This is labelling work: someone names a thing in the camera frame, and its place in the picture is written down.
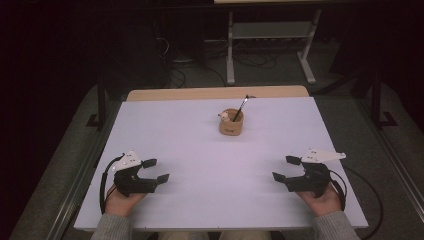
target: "hand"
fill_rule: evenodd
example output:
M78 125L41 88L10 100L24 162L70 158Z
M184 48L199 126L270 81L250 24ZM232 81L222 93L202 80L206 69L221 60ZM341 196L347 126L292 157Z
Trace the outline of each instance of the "hand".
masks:
M116 189L114 184L107 191L105 213L127 217L133 207L146 195L147 193L131 193L128 197L125 197Z
M342 209L339 195L331 183L328 184L324 194L319 198L315 198L314 192L297 192L297 195L305 201L317 217Z

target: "cable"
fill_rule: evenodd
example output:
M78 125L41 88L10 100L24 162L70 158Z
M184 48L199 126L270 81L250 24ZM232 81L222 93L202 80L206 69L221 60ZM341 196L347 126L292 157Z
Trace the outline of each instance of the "cable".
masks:
M332 170L330 170L330 172L331 172L331 173L336 174L336 175L337 175L337 177L339 177L339 178L340 178L340 180L342 180L343 185L344 185L344 188L345 188L344 196L345 196L345 198L346 198L346 196L347 196L347 186L346 186L346 182L343 180L343 178L342 178L342 177L341 177L338 173L336 173L336 172L334 172L334 171L332 171Z
M162 53L162 54L159 54L159 57L160 57L163 61L165 61L165 59L166 59L166 54L167 54L167 53L168 53L168 51L169 51L170 44L169 44L168 40L166 40L165 38L156 38L156 40L159 40L160 42L164 42L164 43L166 44L166 47L165 47L165 50L163 51L163 53Z
M348 170L349 172L355 174L360 179L362 179L371 188L371 190L374 192L375 196L377 197L378 205L380 207L380 218L379 218L378 223L375 226L374 230L372 230L367 236L361 238L362 240L370 239L372 236L374 236L374 234L378 231L378 229L380 229L381 224L383 223L383 217L384 217L383 201L381 201L381 198L378 195L377 190L375 190L375 188L371 185L371 183L368 182L363 176L361 176L359 173L355 172L354 170L352 170L349 167L346 167L344 165L343 165L343 168Z
M233 57L234 57L234 59L237 61L237 62L239 62L239 63L241 63L241 64L243 64L243 65L246 65L246 66L251 66L251 67L257 67L257 68L261 68L261 69L273 69L273 68L275 68L276 66L277 66L277 59L283 54L283 53L285 53L285 52L287 52L291 47L293 47L293 45L295 44L295 43L297 43L296 41L293 41L292 40L292 42L290 43L290 44L288 44L287 46L286 46L286 48L280 53L280 54L278 54L278 55L276 55L276 56L273 56L272 54L268 54L269 56L269 58L268 57L266 57L266 55L263 55L263 54L258 54L258 56L261 56L261 57L263 57L263 59L264 59L264 61L262 62L262 63L256 63L256 62L254 62L253 60L251 60L251 59L249 59L248 58L248 56L249 55L247 55L247 57L243 57L243 56L241 56L241 55L238 55L238 54L235 54L235 55L233 55ZM259 49L259 50L264 50L262 47L260 47L260 46L258 46L258 44L257 43L254 43L253 44L253 46L255 47L255 48L257 48L257 49ZM270 67L265 67L265 65L266 64L268 64L268 63L270 63L270 62L272 62L272 65L270 66Z
M121 157L117 157L115 159L113 159L109 165L107 165L104 173L102 174L102 181L100 182L100 210L102 211L102 214L105 213L105 187L106 187L106 180L107 180L107 172L109 171L109 168L112 166L113 163L119 161L125 154L122 154Z
M180 73L182 75L182 78L178 78L177 76L175 76L172 71L176 71L176 72ZM181 88L183 86L184 87L187 87L186 86L186 79L187 79L187 77L186 77L186 75L181 70L176 69L176 68L172 68L171 71L169 71L169 74L171 76L169 88L171 88L171 83L175 84L176 85L176 88ZM175 78L176 80L181 81L181 83L180 84L176 83L172 78Z
M209 68L209 67L206 67L206 66L193 65L193 66L178 67L177 69L184 69L184 68L203 68L203 69L209 70L211 72L214 72L221 79L222 83L224 84L224 87L226 87L226 82L225 82L224 77L218 71L216 71L212 68Z
M221 46L219 49L212 49L208 52L205 52L205 57L206 57L206 61L211 60L211 59L215 59L217 57L224 57L227 54L227 50L228 50L228 43L227 40L225 39L220 39L215 41L217 43L212 44L211 42L209 43L205 43L205 45L209 45L211 47L216 47L216 46Z
M116 187L114 187L112 190L110 190L110 192L107 194L105 202L107 201L107 199L109 198L109 196L116 190Z

